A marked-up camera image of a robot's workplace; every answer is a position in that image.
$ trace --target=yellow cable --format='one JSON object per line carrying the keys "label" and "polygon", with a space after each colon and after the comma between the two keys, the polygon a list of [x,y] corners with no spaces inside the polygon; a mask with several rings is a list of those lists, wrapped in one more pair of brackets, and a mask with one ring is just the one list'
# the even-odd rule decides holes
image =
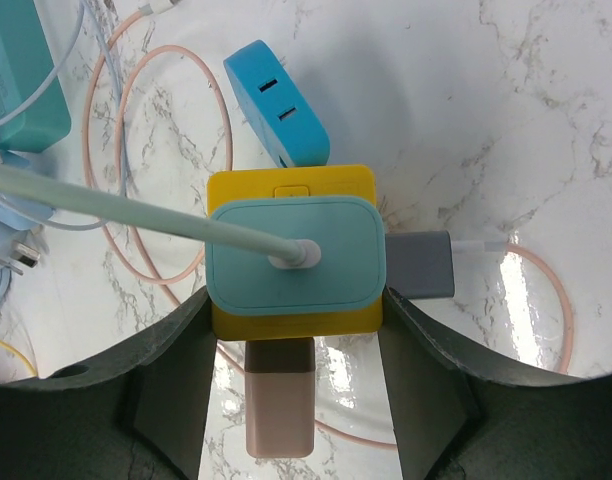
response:
{"label": "yellow cable", "polygon": [[13,355],[15,355],[18,359],[20,359],[24,365],[26,365],[26,368],[28,368],[28,371],[31,373],[31,375],[33,377],[37,377],[37,369],[33,366],[32,363],[30,363],[30,361],[24,356],[24,354],[22,352],[20,352],[19,350],[17,350],[15,347],[8,345],[6,342],[2,342],[0,340],[0,347],[2,347],[4,350],[8,350],[10,353],[12,353]]}

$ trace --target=teal power strip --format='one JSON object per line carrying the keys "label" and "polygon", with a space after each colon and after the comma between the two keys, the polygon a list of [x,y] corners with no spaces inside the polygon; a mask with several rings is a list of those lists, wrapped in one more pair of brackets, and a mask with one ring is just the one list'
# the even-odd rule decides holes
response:
{"label": "teal power strip", "polygon": [[[33,0],[0,0],[0,118],[26,100],[54,64]],[[59,81],[0,127],[0,149],[41,152],[70,132]]]}

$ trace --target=white marble table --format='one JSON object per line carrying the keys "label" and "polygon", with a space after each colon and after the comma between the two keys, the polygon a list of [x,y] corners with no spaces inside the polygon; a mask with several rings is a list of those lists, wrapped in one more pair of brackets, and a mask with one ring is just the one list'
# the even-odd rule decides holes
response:
{"label": "white marble table", "polygon": [[[93,3],[107,33],[137,6]],[[51,51],[60,56],[76,2],[37,5]],[[235,167],[268,168],[273,163],[222,67],[258,38],[282,59],[328,129],[331,163],[374,169],[391,231],[447,229],[455,239],[509,238],[532,249],[559,273],[574,304],[570,373],[612,371],[612,0],[184,0],[120,41],[122,72],[159,45],[195,51],[224,89]],[[79,124],[97,55],[87,20],[60,76],[75,127],[45,154],[69,182],[83,183]],[[106,76],[102,83],[93,161],[104,187],[114,189],[115,108]],[[224,164],[224,143],[196,67],[176,55],[148,67],[130,101],[127,131],[132,195],[202,215],[207,178]],[[113,232],[137,262],[126,230]],[[179,272],[197,249],[181,239],[144,237],[164,275]],[[41,264],[15,278],[0,310],[0,338],[34,353],[42,376],[171,311],[157,287],[137,282],[114,258],[101,232],[46,230],[37,242]],[[455,271],[455,298],[419,302],[421,308],[506,355],[555,365],[561,312],[539,271],[513,255],[457,257]],[[186,298],[202,284],[200,268],[174,290]],[[319,339],[318,368],[319,418],[393,440],[374,336]],[[0,351],[0,381],[25,374]],[[242,386],[218,359],[201,478],[401,476],[394,453],[324,434],[303,460],[248,457]]]}

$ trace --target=yellow box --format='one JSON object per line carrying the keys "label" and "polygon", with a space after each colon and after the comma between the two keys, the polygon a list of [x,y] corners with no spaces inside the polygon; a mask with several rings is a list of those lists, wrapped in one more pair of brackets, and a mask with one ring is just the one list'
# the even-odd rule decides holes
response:
{"label": "yellow box", "polygon": [[[209,215],[225,203],[253,198],[355,195],[377,203],[375,177],[363,165],[219,172],[208,181],[207,191]],[[381,324],[381,297],[351,312],[258,317],[231,315],[213,304],[213,331],[221,340],[350,335],[375,332]]]}

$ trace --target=yellow block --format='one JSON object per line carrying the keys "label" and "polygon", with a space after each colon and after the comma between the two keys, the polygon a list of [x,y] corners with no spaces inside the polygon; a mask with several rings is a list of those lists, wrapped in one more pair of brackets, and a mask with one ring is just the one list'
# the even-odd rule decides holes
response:
{"label": "yellow block", "polygon": [[[207,191],[209,215],[228,202],[254,198],[355,195],[377,203],[375,177],[363,165],[219,172],[208,181]],[[221,340],[350,335],[375,332],[381,324],[381,297],[351,312],[258,317],[231,315],[213,304],[213,331]]]}

